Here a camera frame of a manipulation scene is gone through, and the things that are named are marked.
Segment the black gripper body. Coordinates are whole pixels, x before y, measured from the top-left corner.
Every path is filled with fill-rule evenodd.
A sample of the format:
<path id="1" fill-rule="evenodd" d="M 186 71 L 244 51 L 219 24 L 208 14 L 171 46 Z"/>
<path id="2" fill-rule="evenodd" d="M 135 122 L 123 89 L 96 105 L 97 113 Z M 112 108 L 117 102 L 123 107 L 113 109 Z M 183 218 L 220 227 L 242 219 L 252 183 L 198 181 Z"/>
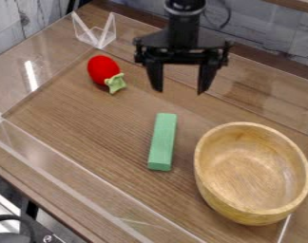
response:
<path id="1" fill-rule="evenodd" d="M 135 46 L 134 60 L 144 65 L 147 61 L 162 64 L 207 65 L 222 67 L 227 65 L 228 51 L 232 42 L 218 37 L 207 30 L 200 30 L 190 40 L 179 35 L 168 39 L 167 29 L 162 29 L 132 40 Z"/>

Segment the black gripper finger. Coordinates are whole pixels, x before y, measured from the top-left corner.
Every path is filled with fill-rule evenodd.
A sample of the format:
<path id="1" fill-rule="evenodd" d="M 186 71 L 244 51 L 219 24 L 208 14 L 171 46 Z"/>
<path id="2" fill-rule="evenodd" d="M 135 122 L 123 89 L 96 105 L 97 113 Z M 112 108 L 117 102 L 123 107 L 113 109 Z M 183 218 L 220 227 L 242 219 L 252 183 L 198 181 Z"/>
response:
<path id="1" fill-rule="evenodd" d="M 208 60 L 199 65 L 196 94 L 206 92 L 218 72 L 218 61 Z"/>
<path id="2" fill-rule="evenodd" d="M 163 91 L 163 64 L 154 60 L 147 60 L 144 62 L 146 73 L 151 87 L 155 91 Z"/>

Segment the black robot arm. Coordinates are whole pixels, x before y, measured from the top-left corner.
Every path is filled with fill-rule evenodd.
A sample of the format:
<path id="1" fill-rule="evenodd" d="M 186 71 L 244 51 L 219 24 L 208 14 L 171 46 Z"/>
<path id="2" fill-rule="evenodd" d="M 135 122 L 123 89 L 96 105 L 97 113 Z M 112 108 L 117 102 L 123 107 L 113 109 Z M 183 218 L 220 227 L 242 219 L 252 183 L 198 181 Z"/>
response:
<path id="1" fill-rule="evenodd" d="M 146 67 L 151 87 L 158 92 L 163 91 L 164 65 L 198 65 L 196 94 L 200 94 L 228 63 L 232 43 L 199 28 L 206 5 L 206 0 L 166 0 L 167 26 L 132 40 L 134 61 Z"/>

